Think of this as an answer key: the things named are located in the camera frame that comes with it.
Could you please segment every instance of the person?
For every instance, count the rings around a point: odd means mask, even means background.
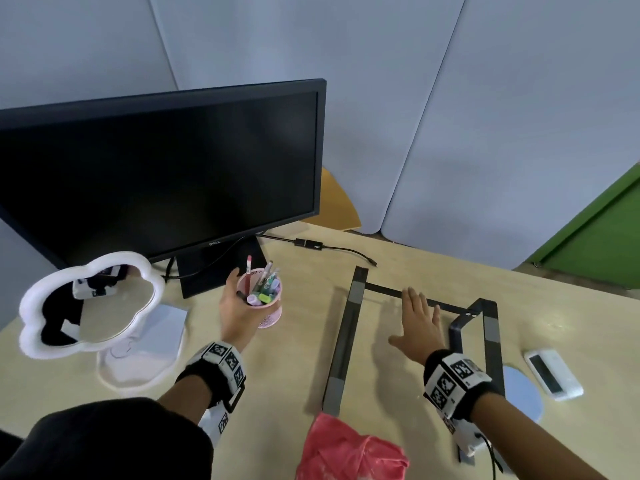
[[[238,279],[236,268],[220,300],[221,341],[214,343],[241,353],[261,320],[279,304],[260,310],[246,305],[236,296]],[[389,343],[421,365],[449,353],[439,308],[431,317],[426,298],[412,288],[403,291],[402,305],[404,333],[389,337]],[[84,404],[44,417],[22,442],[0,441],[0,447],[14,450],[4,455],[0,480],[210,478],[213,447],[198,423],[212,404],[230,398],[230,386],[211,372],[210,364],[203,365],[208,349],[189,361],[176,384],[157,401],[137,397]],[[233,363],[234,370],[238,364]],[[475,398],[469,414],[521,480],[604,478],[490,388]]]

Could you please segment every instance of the black monitor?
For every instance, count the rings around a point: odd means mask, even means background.
[[[0,217],[62,268],[177,256],[185,297],[274,226],[318,214],[326,81],[0,111]]]

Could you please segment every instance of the green fabric panel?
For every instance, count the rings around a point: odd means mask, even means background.
[[[590,220],[597,217],[606,206],[612,203],[631,185],[640,180],[640,164],[633,165],[631,169],[622,177],[617,179],[608,189],[601,193],[593,202],[591,202],[583,211],[569,221],[569,224],[560,229],[551,239],[539,247],[534,252],[528,262],[542,262],[546,266],[546,262],[551,258],[551,254],[559,252],[561,246],[567,241],[572,234],[576,233],[581,227],[586,225]]]
[[[544,266],[640,288],[640,182],[550,254]]]

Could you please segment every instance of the gray wall panel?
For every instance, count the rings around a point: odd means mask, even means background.
[[[467,0],[382,233],[513,268],[638,160],[640,0]]]
[[[148,0],[0,0],[0,109],[171,90]],[[2,329],[54,268],[0,221],[0,270]]]
[[[152,0],[181,89],[323,77],[324,165],[380,229],[463,0]]]

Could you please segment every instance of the wristband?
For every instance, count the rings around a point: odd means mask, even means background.
[[[424,396],[447,419],[469,421],[476,401],[487,392],[497,392],[491,377],[464,354],[437,350],[424,364]]]
[[[204,380],[211,391],[211,402],[207,409],[223,401],[228,412],[233,412],[237,400],[244,391],[244,363],[240,352],[226,342],[212,342],[201,348],[196,355],[187,362],[184,371],[176,382],[187,377],[198,376]],[[236,402],[228,403],[236,395]]]

